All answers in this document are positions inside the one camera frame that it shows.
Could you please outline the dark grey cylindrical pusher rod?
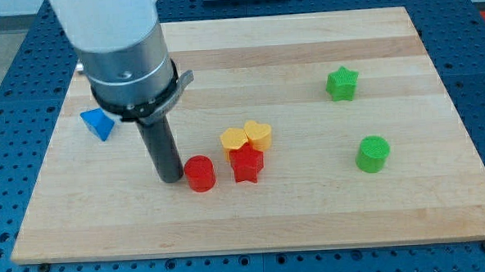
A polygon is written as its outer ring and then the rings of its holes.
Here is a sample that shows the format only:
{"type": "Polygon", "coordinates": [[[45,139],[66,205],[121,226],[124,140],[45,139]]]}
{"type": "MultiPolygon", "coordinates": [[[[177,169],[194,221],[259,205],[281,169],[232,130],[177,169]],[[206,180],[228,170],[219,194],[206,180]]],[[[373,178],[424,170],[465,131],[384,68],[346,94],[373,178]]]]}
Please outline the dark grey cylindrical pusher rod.
{"type": "Polygon", "coordinates": [[[136,125],[160,179],[168,184],[178,182],[184,166],[166,117],[150,124],[139,121],[136,125]]]}

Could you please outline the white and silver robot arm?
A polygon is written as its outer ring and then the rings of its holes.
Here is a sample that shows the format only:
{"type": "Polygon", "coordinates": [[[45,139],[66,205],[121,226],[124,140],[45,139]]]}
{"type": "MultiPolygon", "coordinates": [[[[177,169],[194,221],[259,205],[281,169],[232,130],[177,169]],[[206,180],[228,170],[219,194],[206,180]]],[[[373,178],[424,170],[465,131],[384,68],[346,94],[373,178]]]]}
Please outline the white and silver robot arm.
{"type": "Polygon", "coordinates": [[[48,0],[83,64],[97,104],[134,122],[161,180],[184,174],[166,118],[190,70],[179,73],[157,15],[158,0],[48,0]]]}

